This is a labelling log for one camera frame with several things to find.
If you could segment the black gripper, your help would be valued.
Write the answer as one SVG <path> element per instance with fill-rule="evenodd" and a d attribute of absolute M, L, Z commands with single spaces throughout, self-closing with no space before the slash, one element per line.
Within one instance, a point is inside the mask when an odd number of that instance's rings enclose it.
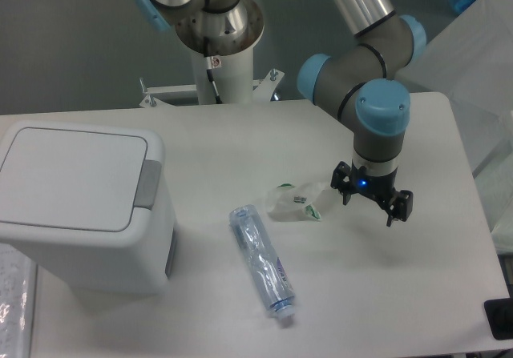
<path fill-rule="evenodd" d="M 413 211 L 413 192 L 394 189 L 396 174 L 394 170 L 387 175 L 371 176 L 365 167 L 357 169 L 341 161 L 333 170 L 330 186 L 340 193 L 343 205 L 354 194 L 373 200 L 386 212 L 386 226 L 390 227 L 394 221 L 406 222 Z"/>

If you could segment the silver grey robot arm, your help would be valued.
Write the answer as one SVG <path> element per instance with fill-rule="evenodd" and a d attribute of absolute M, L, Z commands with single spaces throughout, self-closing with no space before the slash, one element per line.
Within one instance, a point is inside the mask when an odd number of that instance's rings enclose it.
<path fill-rule="evenodd" d="M 255 99 L 253 48 L 264 30 L 253 0 L 134 0 L 159 31 L 174 29 L 192 56 L 202 104 Z M 334 0 L 357 45 L 345 56 L 315 54 L 297 76 L 301 95 L 353 133 L 350 163 L 339 163 L 331 187 L 349 201 L 374 201 L 389 222 L 406 221 L 411 191 L 394 186 L 410 121 L 410 94 L 394 78 L 423 51 L 426 33 L 390 0 Z"/>

